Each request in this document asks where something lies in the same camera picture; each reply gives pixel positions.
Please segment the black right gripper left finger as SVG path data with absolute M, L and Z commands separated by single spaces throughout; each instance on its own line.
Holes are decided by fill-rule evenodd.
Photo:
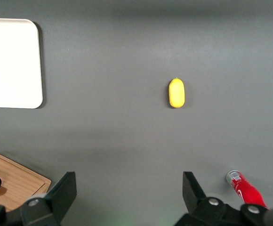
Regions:
M 48 193 L 30 198 L 20 207 L 22 224 L 60 226 L 76 195 L 76 174 L 66 172 Z

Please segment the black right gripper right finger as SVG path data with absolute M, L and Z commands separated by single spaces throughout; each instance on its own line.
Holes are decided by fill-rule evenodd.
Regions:
M 218 198 L 207 197 L 192 172 L 183 173 L 183 199 L 188 212 L 176 226 L 240 226 L 239 211 Z

